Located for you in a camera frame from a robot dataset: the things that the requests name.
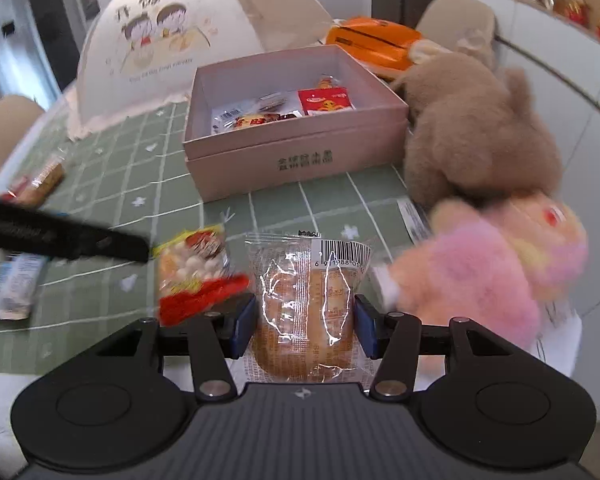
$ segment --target stuffed animal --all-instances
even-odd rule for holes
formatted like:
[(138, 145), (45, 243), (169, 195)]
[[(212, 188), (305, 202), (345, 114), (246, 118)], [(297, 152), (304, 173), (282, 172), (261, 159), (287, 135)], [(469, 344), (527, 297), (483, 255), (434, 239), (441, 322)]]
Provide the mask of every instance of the stuffed animal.
[(566, 294), (584, 268), (587, 235), (564, 204), (537, 193), (482, 214), (458, 199), (430, 215), (434, 237), (388, 267), (395, 307), (424, 324), (469, 317), (520, 348), (538, 335), (538, 302)]
[(397, 82), (415, 120), (404, 176), (424, 208), (461, 195), (506, 198), (554, 192), (562, 163), (551, 133), (532, 111), (523, 70), (503, 84), (485, 64), (459, 52), (414, 65)]

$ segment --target barcode number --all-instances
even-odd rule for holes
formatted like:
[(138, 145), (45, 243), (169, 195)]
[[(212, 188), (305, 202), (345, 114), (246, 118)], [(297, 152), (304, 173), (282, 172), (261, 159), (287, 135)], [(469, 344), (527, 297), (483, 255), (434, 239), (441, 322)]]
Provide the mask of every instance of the barcode number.
[(327, 265), (341, 265), (365, 267), (371, 256), (371, 248), (358, 242), (342, 242), (339, 240), (321, 241), (321, 263)]
[(225, 112), (224, 114), (220, 115), (221, 119), (231, 119), (232, 117), (236, 117), (238, 115), (240, 115), (242, 112), (240, 110), (238, 110), (237, 108), (234, 108), (233, 110), (229, 110), (227, 112)]

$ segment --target cardboard box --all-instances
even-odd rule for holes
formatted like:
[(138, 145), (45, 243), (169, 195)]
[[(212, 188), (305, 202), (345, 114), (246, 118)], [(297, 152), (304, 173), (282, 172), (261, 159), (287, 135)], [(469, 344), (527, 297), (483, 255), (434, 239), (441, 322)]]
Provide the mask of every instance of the cardboard box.
[[(347, 88), (355, 110), (250, 126), (212, 136), (211, 110), (272, 92), (314, 88), (322, 74)], [(398, 162), (407, 105), (336, 45), (232, 59), (198, 68), (184, 134), (203, 200)]]

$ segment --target orange bag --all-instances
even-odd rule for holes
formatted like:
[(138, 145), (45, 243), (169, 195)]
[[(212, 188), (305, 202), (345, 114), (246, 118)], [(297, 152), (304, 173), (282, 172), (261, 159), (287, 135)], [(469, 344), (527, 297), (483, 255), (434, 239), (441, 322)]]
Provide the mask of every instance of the orange bag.
[(413, 63), (411, 45), (422, 39), (412, 28), (374, 18), (353, 18), (331, 27), (327, 44), (336, 44), (376, 75), (393, 79)]

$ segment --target green checkered tablecloth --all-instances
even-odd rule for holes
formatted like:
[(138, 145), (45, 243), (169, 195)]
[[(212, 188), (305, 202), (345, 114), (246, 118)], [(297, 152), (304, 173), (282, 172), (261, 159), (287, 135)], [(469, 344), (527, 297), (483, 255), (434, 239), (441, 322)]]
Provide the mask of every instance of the green checkered tablecloth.
[[(234, 266), (247, 270), (245, 233), (319, 230), (374, 246), (379, 257), (410, 245), (396, 198), (406, 190), (400, 168), (380, 166), (284, 184), (202, 203), (184, 164), (187, 104), (127, 118), (70, 147), (67, 175), (43, 210), (67, 212), (168, 240), (186, 228), (224, 221)], [(66, 118), (52, 120), (24, 160), (31, 174), (66, 143)], [(26, 322), (0, 322), (0, 372), (43, 374), (127, 323), (155, 313), (154, 263), (106, 258), (53, 260)], [(367, 277), (361, 291), (375, 298)]]

